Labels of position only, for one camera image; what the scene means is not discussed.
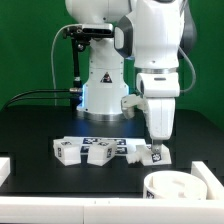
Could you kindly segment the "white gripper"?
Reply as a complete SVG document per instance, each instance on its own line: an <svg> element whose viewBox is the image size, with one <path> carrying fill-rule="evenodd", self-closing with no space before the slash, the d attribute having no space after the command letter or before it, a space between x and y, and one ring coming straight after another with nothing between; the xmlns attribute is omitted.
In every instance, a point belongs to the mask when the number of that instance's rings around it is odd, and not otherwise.
<svg viewBox="0 0 224 224"><path fill-rule="evenodd" d="M172 134L175 99L145 98L145 120L152 141L152 152L160 153L162 140L168 140Z"/></svg>

